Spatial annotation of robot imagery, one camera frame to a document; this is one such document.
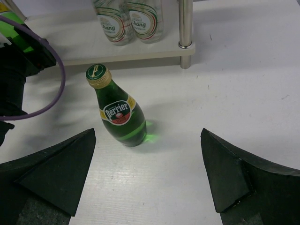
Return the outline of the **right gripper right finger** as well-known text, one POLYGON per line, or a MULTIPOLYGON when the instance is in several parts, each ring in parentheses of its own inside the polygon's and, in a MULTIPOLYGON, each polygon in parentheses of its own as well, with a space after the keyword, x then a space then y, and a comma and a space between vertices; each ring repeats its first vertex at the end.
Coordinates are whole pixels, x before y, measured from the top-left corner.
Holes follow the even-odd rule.
POLYGON ((201 149, 215 211, 224 225, 298 225, 300 172, 203 129, 201 149))

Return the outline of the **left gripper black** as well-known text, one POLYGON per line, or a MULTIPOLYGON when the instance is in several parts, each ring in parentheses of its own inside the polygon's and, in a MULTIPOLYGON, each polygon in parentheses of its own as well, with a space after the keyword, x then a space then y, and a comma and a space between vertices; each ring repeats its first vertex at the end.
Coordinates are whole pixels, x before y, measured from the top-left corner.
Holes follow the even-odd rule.
POLYGON ((56 65, 54 56, 40 42, 16 27, 14 30, 33 48, 33 51, 23 52, 16 44, 11 43, 12 39, 8 37, 10 44, 4 44, 0 49, 1 69, 20 72, 28 77, 56 65))

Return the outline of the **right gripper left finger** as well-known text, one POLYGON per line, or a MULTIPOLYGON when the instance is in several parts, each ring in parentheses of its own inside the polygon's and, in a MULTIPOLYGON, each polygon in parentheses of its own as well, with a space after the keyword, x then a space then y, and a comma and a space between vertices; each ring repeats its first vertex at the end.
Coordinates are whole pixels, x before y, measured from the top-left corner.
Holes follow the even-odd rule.
POLYGON ((67 225, 75 216, 96 145, 93 128, 0 165, 2 225, 67 225))

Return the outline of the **green Perrier bottle yellow label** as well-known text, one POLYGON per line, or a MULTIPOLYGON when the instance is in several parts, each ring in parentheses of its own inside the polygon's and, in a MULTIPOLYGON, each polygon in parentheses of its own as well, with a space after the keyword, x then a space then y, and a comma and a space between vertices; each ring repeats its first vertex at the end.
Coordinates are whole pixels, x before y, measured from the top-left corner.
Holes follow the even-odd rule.
MULTIPOLYGON (((18 24, 24 25, 19 16, 2 2, 0 3, 0 15, 15 21, 18 24)), ((33 48, 14 30, 14 26, 5 22, 0 22, 0 31, 6 38, 11 38, 11 43, 16 44, 24 53, 33 51, 33 48)))

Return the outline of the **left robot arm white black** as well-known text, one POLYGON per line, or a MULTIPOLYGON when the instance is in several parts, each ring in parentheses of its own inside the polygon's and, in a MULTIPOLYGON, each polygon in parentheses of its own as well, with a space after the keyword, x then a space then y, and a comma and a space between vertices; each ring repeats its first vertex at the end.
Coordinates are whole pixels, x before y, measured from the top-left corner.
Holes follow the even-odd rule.
POLYGON ((9 41, 0 48, 0 115, 24 116, 26 78, 56 65, 56 59, 40 42, 9 24, 0 26, 9 41))

